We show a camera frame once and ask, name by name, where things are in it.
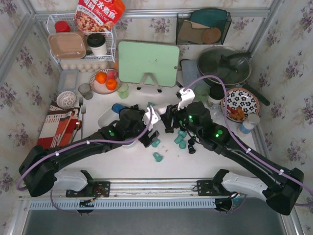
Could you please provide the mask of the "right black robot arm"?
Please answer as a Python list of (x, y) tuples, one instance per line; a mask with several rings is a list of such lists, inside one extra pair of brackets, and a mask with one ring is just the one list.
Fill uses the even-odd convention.
[(209, 109), (200, 101), (184, 108), (165, 105), (160, 117), (167, 133), (183, 128), (195, 134), (205, 149), (231, 159), (254, 175), (244, 177), (220, 169), (213, 178), (215, 191), (242, 192), (265, 201), (277, 213), (290, 215), (303, 189), (304, 173), (300, 169), (282, 167), (251, 149), (225, 126), (214, 123)]

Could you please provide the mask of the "grey glass cup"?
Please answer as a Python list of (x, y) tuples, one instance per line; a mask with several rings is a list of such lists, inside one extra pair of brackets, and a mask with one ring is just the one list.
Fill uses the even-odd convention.
[(89, 83), (83, 83), (78, 87), (78, 91), (81, 96), (86, 99), (90, 100), (93, 98), (93, 92)]

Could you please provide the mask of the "pink fruit plate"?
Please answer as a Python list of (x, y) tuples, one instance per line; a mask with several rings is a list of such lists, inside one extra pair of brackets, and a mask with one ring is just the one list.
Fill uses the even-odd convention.
[(97, 94), (111, 94), (120, 88), (121, 81), (117, 70), (105, 69), (96, 72), (91, 77), (89, 85)]

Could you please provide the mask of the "cork round coaster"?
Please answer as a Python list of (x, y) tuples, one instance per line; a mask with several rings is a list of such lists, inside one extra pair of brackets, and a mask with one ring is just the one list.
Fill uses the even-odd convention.
[(221, 35), (221, 31), (218, 28), (214, 27), (206, 29), (202, 33), (201, 39), (204, 44), (214, 44), (220, 40)]

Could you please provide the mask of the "green glass cup right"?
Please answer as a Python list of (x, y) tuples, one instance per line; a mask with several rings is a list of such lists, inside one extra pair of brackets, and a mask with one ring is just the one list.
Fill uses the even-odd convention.
[(210, 86), (207, 84), (200, 84), (194, 88), (195, 99), (206, 103), (210, 93)]

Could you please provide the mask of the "black coffee capsule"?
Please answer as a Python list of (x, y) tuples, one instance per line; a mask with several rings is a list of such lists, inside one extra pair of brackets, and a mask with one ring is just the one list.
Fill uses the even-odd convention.
[(188, 144), (189, 145), (194, 145), (195, 144), (195, 142), (196, 142), (196, 137), (191, 137), (189, 140), (188, 140)]
[(193, 145), (188, 145), (188, 152), (189, 152), (189, 154), (194, 154), (196, 152), (196, 150), (193, 147)]

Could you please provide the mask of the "green cutting board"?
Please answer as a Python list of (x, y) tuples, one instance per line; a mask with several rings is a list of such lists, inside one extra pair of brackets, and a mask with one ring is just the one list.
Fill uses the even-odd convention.
[(121, 41), (118, 44), (119, 79), (139, 84), (151, 73), (161, 87), (176, 84), (179, 47), (155, 43)]

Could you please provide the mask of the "blue grey cloth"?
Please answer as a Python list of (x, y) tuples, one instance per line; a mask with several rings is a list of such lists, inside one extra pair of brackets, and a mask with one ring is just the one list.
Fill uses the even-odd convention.
[(116, 114), (119, 114), (123, 109), (127, 109), (127, 107), (119, 103), (115, 103), (112, 105), (112, 111)]

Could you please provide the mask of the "metal cutting board stand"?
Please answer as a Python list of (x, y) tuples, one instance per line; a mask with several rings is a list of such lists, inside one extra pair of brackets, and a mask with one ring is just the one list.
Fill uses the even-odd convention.
[(136, 89), (146, 94), (160, 94), (162, 88), (153, 73), (144, 73), (142, 79), (137, 84)]

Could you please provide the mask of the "orange tangerine right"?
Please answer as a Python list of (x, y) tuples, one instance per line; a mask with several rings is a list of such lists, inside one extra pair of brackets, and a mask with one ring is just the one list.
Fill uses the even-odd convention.
[(115, 79), (108, 79), (106, 81), (106, 87), (109, 91), (114, 91), (117, 87), (117, 81)]

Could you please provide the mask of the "white salt bottle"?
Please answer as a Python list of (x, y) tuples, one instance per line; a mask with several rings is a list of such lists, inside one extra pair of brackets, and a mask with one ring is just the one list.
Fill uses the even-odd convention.
[(249, 114), (246, 119), (237, 128), (239, 136), (246, 136), (260, 122), (260, 117), (257, 114)]

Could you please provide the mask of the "teal coffee capsule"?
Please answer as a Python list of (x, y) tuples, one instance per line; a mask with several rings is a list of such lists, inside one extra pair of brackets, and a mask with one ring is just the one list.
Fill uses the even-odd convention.
[(160, 142), (161, 142), (160, 139), (157, 139), (157, 140), (152, 142), (151, 146), (154, 147), (154, 148), (157, 148), (158, 145), (160, 144)]
[(155, 161), (158, 162), (158, 163), (163, 160), (163, 156), (160, 155), (160, 154), (157, 153), (157, 152), (155, 152), (155, 153), (153, 154), (153, 157), (154, 157)]
[(181, 142), (179, 143), (179, 148), (180, 148), (180, 149), (185, 149), (185, 148), (186, 148), (186, 141), (181, 141)]
[(147, 107), (155, 107), (155, 106), (156, 106), (156, 104), (153, 103), (153, 102), (148, 102), (147, 103)]
[(187, 136), (187, 132), (186, 131), (182, 131), (182, 130), (178, 130), (178, 135), (182, 136), (183, 138), (185, 138)]
[(181, 136), (181, 135), (178, 135), (178, 136), (175, 138), (174, 142), (175, 142), (175, 144), (180, 144), (183, 140), (184, 140), (184, 137)]

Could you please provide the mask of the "white storage basket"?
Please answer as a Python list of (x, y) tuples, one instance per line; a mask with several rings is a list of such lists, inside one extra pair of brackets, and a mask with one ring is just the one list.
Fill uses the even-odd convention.
[[(119, 114), (115, 113), (111, 108), (108, 108), (98, 119), (98, 126), (100, 128), (110, 125), (112, 122), (119, 121)], [(138, 141), (122, 145), (123, 148), (133, 148)]]

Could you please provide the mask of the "silver fork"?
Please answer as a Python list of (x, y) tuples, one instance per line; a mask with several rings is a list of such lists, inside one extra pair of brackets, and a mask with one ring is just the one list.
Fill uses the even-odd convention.
[(85, 105), (83, 105), (82, 107), (81, 107), (81, 122), (82, 122), (82, 126), (81, 126), (81, 139), (83, 139), (83, 137), (84, 137), (84, 123), (85, 123), (85, 114), (86, 114), (86, 107), (85, 107)]

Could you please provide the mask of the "black mesh organizer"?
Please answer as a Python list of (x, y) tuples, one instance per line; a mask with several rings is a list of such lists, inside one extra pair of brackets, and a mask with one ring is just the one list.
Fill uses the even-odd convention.
[[(232, 23), (231, 14), (227, 11), (227, 19), (224, 29), (220, 30), (222, 35), (220, 40), (212, 45), (223, 45)], [(211, 27), (207, 27), (190, 21), (189, 17), (178, 16), (176, 28), (176, 44), (177, 45), (210, 45), (204, 44), (201, 39), (202, 33)]]

